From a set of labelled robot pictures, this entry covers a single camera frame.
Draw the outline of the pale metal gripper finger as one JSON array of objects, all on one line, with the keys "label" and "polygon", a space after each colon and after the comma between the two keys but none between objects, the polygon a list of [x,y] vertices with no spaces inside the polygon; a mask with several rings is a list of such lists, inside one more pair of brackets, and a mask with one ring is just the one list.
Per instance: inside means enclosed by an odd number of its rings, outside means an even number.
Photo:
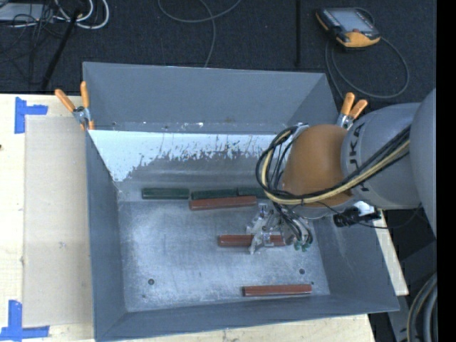
[{"label": "pale metal gripper finger", "polygon": [[273,247],[274,242],[272,240],[272,234],[268,232],[258,232],[253,235],[253,238],[250,242],[248,247],[248,251],[250,255],[254,255],[254,253],[262,247]]},{"label": "pale metal gripper finger", "polygon": [[246,225],[246,232],[262,232],[267,228],[272,209],[268,204],[259,204],[253,218]]}]

